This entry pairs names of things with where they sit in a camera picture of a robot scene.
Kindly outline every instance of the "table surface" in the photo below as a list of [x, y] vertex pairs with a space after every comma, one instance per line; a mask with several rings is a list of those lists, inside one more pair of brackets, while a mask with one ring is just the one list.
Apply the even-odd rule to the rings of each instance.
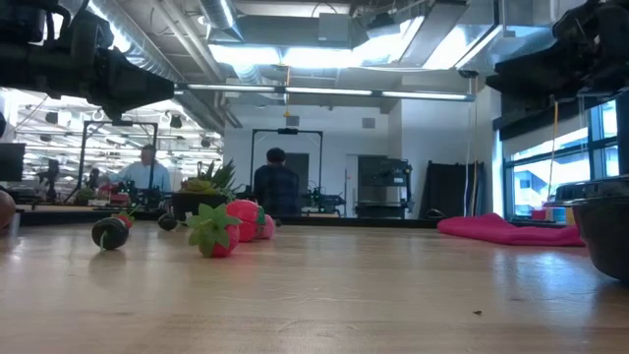
[[288, 227], [208, 260], [139, 222], [0, 237], [1, 353], [627, 353], [629, 289], [585, 249]]

